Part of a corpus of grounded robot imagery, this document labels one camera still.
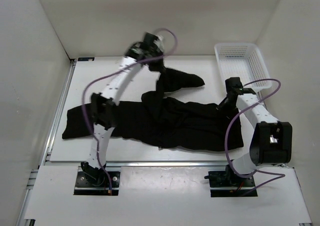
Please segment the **black trousers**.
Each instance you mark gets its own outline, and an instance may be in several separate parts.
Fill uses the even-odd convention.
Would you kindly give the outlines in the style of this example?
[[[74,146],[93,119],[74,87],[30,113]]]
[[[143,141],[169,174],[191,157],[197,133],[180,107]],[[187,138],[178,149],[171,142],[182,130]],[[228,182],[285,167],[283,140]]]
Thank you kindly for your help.
[[[204,85],[195,74],[167,68],[160,74],[155,90],[143,93],[140,102],[120,101],[118,123],[111,136],[164,149],[223,152],[227,127],[238,109],[222,112],[215,103],[182,102],[165,95]],[[239,119],[228,136],[229,150],[244,146]]]

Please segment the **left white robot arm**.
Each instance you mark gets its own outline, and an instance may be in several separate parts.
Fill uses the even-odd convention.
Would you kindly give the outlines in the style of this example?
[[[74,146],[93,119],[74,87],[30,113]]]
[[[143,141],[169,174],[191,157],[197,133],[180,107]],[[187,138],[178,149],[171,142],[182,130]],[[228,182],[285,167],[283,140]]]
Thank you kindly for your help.
[[[81,168],[85,178],[93,186],[105,183],[112,187],[112,179],[106,171],[106,153],[113,130],[119,121],[120,98],[135,75],[147,65],[150,71],[163,72],[164,38],[161,35],[145,33],[142,41],[133,43],[122,57],[118,71],[112,73],[112,79],[99,93],[90,97],[90,113],[81,107],[85,123],[93,121],[89,132],[95,142],[91,145],[88,159]]]

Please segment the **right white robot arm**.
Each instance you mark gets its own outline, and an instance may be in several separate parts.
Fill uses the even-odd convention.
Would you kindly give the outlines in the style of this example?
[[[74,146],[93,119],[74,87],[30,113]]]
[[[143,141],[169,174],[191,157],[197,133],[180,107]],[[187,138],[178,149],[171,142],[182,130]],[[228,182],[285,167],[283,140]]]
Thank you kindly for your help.
[[[273,116],[258,99],[252,88],[242,84],[239,77],[225,80],[226,97],[217,110],[226,112],[237,109],[224,137],[224,152],[228,161],[224,179],[230,186],[238,185],[242,179],[251,177],[264,166],[287,164],[292,158],[293,127]],[[233,123],[245,115],[254,128],[248,153],[237,159],[229,156],[229,133]]]

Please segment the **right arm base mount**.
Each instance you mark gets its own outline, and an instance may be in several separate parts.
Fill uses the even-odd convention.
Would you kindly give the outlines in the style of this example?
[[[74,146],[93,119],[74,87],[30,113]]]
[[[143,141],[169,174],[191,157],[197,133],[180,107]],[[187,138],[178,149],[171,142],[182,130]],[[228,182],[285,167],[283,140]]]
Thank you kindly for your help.
[[[229,165],[224,170],[208,171],[204,176],[208,180],[211,198],[257,197],[255,181],[252,176],[242,178],[236,175]]]

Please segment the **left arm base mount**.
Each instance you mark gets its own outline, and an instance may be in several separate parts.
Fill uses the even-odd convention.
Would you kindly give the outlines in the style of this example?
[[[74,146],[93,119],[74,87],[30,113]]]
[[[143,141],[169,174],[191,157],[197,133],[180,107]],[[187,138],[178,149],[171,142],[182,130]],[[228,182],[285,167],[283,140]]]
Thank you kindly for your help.
[[[73,194],[76,196],[118,196],[121,182],[121,172],[111,170],[108,171],[108,173],[111,178],[111,191],[109,191],[110,182],[106,174],[103,174],[97,182],[94,182],[93,178],[87,176],[87,174],[79,167],[74,184]]]

